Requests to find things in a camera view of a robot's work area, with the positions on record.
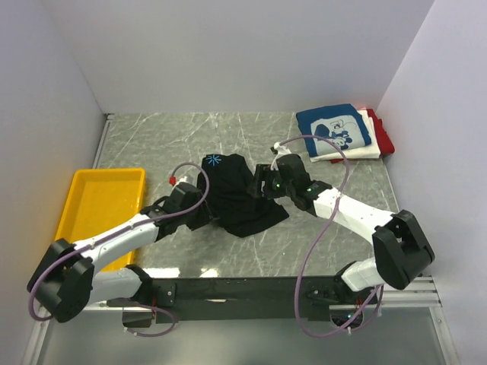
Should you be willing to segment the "black t-shirt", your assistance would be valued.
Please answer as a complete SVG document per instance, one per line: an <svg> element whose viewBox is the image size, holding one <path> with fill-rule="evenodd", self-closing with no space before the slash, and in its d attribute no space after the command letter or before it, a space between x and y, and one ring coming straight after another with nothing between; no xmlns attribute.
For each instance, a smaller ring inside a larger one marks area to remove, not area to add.
<svg viewBox="0 0 487 365"><path fill-rule="evenodd" d="M201 168L208 176L208 206L216 224L228 233L245 238L261 233L289 218L273 200L255 198L247 190L253 174L239 154L208 154Z"/></svg>

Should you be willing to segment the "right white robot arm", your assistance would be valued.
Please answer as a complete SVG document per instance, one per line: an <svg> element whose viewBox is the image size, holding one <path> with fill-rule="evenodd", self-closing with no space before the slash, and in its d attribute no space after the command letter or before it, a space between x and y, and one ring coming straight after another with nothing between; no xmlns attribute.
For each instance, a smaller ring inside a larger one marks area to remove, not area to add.
<svg viewBox="0 0 487 365"><path fill-rule="evenodd" d="M373 208L342 194L325 182L311 179L302 159L283 150L271 164L259 164L249 186L256 198L288 197L294 205L329 219L369 242L373 257L352 262L331 278L325 290L312 295L333 303L351 303L365 289L387 284L405 289L434 260L434 251L413 213Z"/></svg>

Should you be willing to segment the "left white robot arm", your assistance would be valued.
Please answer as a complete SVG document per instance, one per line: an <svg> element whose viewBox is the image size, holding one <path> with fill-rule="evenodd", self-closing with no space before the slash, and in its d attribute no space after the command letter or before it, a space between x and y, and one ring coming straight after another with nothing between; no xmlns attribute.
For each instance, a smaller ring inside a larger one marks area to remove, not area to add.
<svg viewBox="0 0 487 365"><path fill-rule="evenodd" d="M156 243L181 226L195 230L211 219L206 198L209 184L199 188L186 179L168 196L143 208L128 221L91 238L52 243L27 284L30 316L42 321L34 308L40 304L47 319L67 322L86 306L114 299L146 304L152 295L152 279L137 265L116 271L104 268L132 250Z"/></svg>

